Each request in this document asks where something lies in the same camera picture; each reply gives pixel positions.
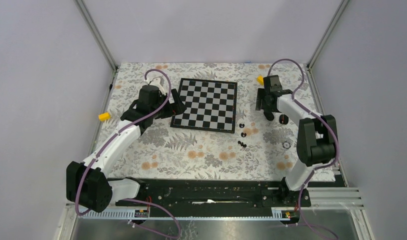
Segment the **floral patterned table mat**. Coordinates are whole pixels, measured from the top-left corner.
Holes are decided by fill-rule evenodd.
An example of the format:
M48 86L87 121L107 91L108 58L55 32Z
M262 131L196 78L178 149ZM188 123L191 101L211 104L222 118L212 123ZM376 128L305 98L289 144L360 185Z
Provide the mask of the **floral patterned table mat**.
M284 89L311 110L316 103L307 80L292 63L122 63L106 111L111 118L100 129L101 146L121 115L138 98L145 79L167 74L173 88L182 79L237 83L235 100L219 90L203 88L207 100L182 94L187 111L175 118L157 119L132 143L110 171L112 178L279 181L298 161L298 127L269 121L256 110L257 78L278 75Z

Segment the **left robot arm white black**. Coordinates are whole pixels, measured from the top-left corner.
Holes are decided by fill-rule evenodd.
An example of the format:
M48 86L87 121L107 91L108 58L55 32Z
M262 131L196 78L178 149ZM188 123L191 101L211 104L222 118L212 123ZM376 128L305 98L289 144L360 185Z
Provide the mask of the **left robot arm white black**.
M147 193L137 180L132 177L110 180L109 173L154 120L180 115L186 109L176 89L163 93L159 86L144 85L105 142L83 161L72 161L67 166L66 198L74 203L77 214L83 215L80 207L101 213L110 204L125 199L136 206L142 205Z

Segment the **black earbud charging case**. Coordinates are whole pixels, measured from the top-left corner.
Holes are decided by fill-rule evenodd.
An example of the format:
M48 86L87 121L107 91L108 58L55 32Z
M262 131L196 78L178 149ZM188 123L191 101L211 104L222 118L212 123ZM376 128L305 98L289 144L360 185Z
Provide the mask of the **black earbud charging case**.
M280 116L279 116L279 123L281 124L281 125L287 125L288 123L289 123L289 117L287 116L287 115L285 115L285 114L281 114Z

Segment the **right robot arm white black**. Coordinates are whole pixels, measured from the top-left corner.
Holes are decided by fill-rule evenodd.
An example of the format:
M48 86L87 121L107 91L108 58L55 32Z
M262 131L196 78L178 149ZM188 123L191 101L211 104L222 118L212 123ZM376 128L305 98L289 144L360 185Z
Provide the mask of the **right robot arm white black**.
M319 115L299 103L290 89L283 89L278 75L263 77L262 81L255 109L262 110L268 121L275 119L275 113L281 113L298 127L298 161L281 180L276 193L281 204L291 206L299 200L315 171L338 157L336 119L332 115Z

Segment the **yellow block left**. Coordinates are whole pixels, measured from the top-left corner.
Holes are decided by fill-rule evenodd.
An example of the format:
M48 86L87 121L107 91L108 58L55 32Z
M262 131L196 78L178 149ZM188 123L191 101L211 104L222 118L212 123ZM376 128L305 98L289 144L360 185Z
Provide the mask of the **yellow block left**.
M101 113L101 114L98 115L98 119L99 119L101 122L107 121L107 120L109 120L110 118L111 118L111 115L110 115L109 112L104 112L104 113Z

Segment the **black white checkerboard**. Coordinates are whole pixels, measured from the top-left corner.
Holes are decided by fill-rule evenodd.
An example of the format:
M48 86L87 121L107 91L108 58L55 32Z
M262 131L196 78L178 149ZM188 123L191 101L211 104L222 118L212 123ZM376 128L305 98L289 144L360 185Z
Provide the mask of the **black white checkerboard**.
M170 126L233 134L237 92L237 82L182 78L178 94L187 109L172 117Z

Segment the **yellow block right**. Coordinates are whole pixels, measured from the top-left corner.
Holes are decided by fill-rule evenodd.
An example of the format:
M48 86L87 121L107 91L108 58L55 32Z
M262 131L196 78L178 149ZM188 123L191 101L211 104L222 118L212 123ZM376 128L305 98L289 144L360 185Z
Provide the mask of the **yellow block right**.
M259 75L259 76L257 77L257 82L258 82L260 85L263 85L263 84L264 84L264 77L263 77L262 75Z

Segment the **yellow block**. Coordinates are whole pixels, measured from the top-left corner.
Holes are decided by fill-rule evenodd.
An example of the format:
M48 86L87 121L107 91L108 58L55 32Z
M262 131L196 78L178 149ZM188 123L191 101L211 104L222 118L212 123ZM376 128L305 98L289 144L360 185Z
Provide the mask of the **yellow block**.
M263 84L264 84L264 77L263 77L262 75L259 75L259 76L257 77L257 82L258 82L260 85L263 85Z
M98 115L98 119L99 119L101 122L107 121L107 120L109 120L110 118L111 118L111 115L110 115L109 112L104 112L104 113L101 113L101 114Z

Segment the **black earbud pair lower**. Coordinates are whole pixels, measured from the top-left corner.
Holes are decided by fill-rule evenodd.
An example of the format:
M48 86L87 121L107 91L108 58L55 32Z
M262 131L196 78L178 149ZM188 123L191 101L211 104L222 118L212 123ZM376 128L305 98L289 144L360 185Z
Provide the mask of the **black earbud pair lower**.
M243 148L247 147L247 144L243 143L242 141L238 141L237 143Z

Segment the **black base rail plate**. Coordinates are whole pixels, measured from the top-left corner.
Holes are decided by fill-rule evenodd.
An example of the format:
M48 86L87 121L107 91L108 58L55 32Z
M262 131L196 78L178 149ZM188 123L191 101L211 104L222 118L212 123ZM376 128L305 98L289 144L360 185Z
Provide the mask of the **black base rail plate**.
M310 207L308 190L288 192L281 181L140 178L137 200L180 217L270 217L272 208Z

